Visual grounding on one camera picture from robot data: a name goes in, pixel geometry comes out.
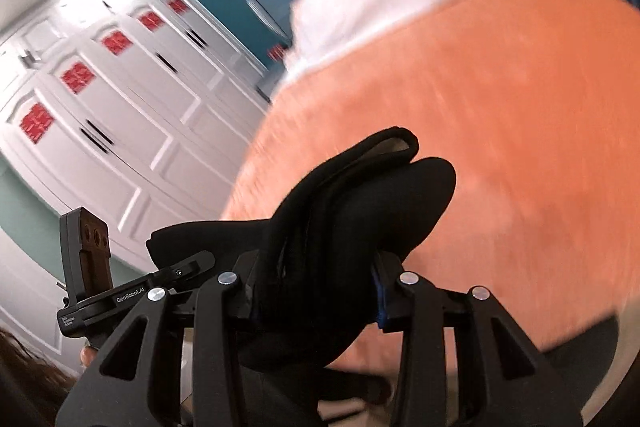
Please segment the operator left hand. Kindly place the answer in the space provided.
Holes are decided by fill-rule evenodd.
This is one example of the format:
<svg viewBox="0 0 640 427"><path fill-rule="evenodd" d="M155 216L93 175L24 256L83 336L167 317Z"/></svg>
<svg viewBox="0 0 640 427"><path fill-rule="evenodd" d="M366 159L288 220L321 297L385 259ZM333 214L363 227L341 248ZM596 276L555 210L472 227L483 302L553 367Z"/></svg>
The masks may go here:
<svg viewBox="0 0 640 427"><path fill-rule="evenodd" d="M91 363L96 359L98 353L99 350L95 347L92 347L90 345L83 347L79 355L81 365L85 367L85 369L89 367Z"/></svg>

